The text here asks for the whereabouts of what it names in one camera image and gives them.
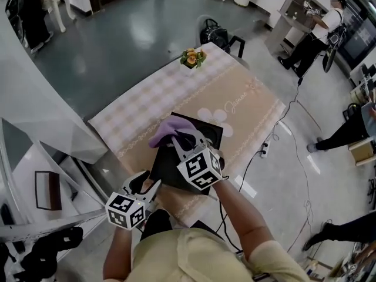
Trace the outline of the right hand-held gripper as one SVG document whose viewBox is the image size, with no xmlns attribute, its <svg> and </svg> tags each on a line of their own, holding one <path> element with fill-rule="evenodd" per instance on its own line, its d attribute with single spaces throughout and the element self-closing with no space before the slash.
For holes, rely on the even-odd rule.
<svg viewBox="0 0 376 282">
<path fill-rule="evenodd" d="M 196 129 L 175 130 L 172 143 L 180 159 L 177 169 L 197 190 L 205 190 L 223 179 L 223 153 L 206 144 L 206 138 Z"/>
</svg>

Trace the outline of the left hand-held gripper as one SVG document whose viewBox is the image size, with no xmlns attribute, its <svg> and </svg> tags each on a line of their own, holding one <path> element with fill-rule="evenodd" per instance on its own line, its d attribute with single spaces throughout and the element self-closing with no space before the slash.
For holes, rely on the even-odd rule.
<svg viewBox="0 0 376 282">
<path fill-rule="evenodd" d="M 127 178 L 122 189 L 128 194 L 140 194 L 143 183 L 149 178 L 150 171 L 144 170 Z M 146 209 L 155 199 L 162 181 L 151 184 L 142 194 L 143 201 L 132 196 L 113 192 L 105 205 L 108 222 L 125 230 L 132 230 L 146 220 Z"/>
</svg>

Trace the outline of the purple cloth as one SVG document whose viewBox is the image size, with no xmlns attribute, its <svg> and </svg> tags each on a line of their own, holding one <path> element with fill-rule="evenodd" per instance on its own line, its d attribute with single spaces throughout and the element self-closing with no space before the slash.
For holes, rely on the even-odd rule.
<svg viewBox="0 0 376 282">
<path fill-rule="evenodd" d="M 155 135 L 149 139 L 149 147 L 157 148 L 172 144 L 172 136 L 177 136 L 177 130 L 181 129 L 196 130 L 187 119 L 175 115 L 168 116 L 161 121 Z"/>
</svg>

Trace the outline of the black box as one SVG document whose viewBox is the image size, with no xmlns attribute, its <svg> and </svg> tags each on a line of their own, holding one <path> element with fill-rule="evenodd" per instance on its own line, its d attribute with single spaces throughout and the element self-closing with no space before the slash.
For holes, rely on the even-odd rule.
<svg viewBox="0 0 376 282">
<path fill-rule="evenodd" d="M 202 134 L 210 140 L 213 148 L 220 148 L 223 135 L 222 127 L 174 112 L 172 112 L 171 115 L 175 115 L 190 121 L 197 130 L 202 132 Z M 202 191 L 197 190 L 195 187 L 188 184 L 188 182 L 185 181 L 183 176 L 180 174 L 179 170 L 177 169 L 180 159 L 177 155 L 176 149 L 173 146 L 173 143 L 166 146 L 157 147 L 157 149 L 157 155 L 150 174 L 151 180 L 158 181 L 160 179 L 163 184 L 175 187 L 177 189 L 186 190 L 196 194 L 209 194 L 209 189 Z"/>
</svg>

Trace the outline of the person's right forearm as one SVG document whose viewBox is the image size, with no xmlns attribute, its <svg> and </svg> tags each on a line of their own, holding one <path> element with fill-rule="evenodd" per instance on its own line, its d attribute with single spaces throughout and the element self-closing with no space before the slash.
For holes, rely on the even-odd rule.
<svg viewBox="0 0 376 282">
<path fill-rule="evenodd" d="M 228 181 L 213 186 L 240 240 L 246 258 L 262 243 L 273 240 L 261 213 Z"/>
</svg>

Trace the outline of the person's left forearm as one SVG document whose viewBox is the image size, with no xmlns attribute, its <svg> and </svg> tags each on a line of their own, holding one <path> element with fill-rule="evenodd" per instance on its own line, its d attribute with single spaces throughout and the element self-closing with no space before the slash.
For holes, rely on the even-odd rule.
<svg viewBox="0 0 376 282">
<path fill-rule="evenodd" d="M 103 279 L 125 281 L 132 268 L 132 232 L 117 227 L 103 265 Z"/>
</svg>

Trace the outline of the cardboard box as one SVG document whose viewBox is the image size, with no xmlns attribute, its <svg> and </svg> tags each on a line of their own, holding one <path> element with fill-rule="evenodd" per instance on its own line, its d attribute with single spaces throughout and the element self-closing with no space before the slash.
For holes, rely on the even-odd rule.
<svg viewBox="0 0 376 282">
<path fill-rule="evenodd" d="M 357 167 L 376 161 L 376 142 L 373 137 L 348 146 Z"/>
</svg>

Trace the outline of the person's black trousers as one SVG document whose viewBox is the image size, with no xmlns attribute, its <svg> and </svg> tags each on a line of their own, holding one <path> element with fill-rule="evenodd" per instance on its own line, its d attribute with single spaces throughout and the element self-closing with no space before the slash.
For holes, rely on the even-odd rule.
<svg viewBox="0 0 376 282">
<path fill-rule="evenodd" d="M 212 230 L 209 226 L 205 225 L 200 220 L 195 222 L 195 224 L 192 225 L 191 228 L 205 230 L 219 237 L 220 239 L 223 239 L 214 230 Z M 158 209 L 150 214 L 150 216 L 147 218 L 145 228 L 142 232 L 140 240 L 142 241 L 152 235 L 170 230 L 173 230 L 172 224 L 170 222 L 170 214 L 164 209 Z"/>
</svg>

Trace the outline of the white display shelf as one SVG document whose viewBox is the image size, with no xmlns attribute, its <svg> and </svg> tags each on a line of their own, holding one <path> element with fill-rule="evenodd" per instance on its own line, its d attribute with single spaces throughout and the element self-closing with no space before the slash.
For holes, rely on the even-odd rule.
<svg viewBox="0 0 376 282">
<path fill-rule="evenodd" d="M 59 174 L 62 210 L 36 208 L 35 171 Z M 18 282 L 82 282 L 80 264 L 95 249 L 95 237 L 105 235 L 106 194 L 82 161 L 31 139 L 0 117 L 0 243 L 8 246 L 18 263 Z M 57 271 L 50 278 L 29 277 L 21 261 L 35 242 L 70 227 L 83 229 L 83 240 L 74 249 L 57 254 Z"/>
</svg>

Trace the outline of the person's pale yellow shirt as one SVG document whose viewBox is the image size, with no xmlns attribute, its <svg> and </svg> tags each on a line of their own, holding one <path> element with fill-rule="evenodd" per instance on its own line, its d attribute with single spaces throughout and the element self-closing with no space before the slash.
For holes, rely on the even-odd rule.
<svg viewBox="0 0 376 282">
<path fill-rule="evenodd" d="M 125 282 L 254 282 L 267 273 L 279 282 L 309 282 L 304 270 L 270 240 L 239 260 L 219 237 L 202 229 L 178 229 L 142 240 Z"/>
</svg>

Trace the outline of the potted orange flowers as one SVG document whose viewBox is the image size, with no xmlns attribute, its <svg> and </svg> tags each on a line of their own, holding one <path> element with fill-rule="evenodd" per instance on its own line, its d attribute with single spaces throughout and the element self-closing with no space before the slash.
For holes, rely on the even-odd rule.
<svg viewBox="0 0 376 282">
<path fill-rule="evenodd" d="M 199 68 L 206 58 L 207 54 L 205 51 L 200 50 L 196 52 L 193 48 L 190 48 L 183 51 L 180 57 L 180 64 L 189 69 Z"/>
</svg>

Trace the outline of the black handbag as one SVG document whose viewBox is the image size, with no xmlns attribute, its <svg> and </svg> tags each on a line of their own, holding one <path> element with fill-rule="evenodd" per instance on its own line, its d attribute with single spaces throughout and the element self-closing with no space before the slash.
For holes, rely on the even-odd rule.
<svg viewBox="0 0 376 282">
<path fill-rule="evenodd" d="M 214 19 L 206 19 L 203 29 L 200 32 L 200 43 L 214 43 L 216 46 L 225 50 L 229 44 L 228 31 L 222 28 Z"/>
</svg>

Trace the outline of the black stool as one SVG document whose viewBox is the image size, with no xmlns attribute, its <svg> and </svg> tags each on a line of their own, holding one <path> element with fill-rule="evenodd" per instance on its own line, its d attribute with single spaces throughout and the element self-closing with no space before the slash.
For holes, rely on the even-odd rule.
<svg viewBox="0 0 376 282">
<path fill-rule="evenodd" d="M 230 39 L 230 42 L 229 42 L 229 48 L 231 48 L 236 42 L 239 43 L 239 52 L 238 52 L 238 55 L 237 57 L 238 58 L 242 58 L 243 57 L 243 52 L 244 52 L 244 47 L 245 47 L 245 43 L 246 41 L 236 35 L 234 35 L 231 39 Z"/>
</svg>

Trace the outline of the grey shelf desk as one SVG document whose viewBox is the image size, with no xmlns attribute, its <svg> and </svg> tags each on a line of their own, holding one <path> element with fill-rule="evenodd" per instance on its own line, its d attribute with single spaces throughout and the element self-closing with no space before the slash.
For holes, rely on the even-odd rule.
<svg viewBox="0 0 376 282">
<path fill-rule="evenodd" d="M 314 27 L 311 15 L 324 16 L 328 9 L 317 0 L 285 0 L 278 11 L 280 17 L 265 41 L 271 55 L 283 49 L 288 55 L 294 48 L 290 48 L 284 42 L 292 28 L 307 34 Z"/>
</svg>

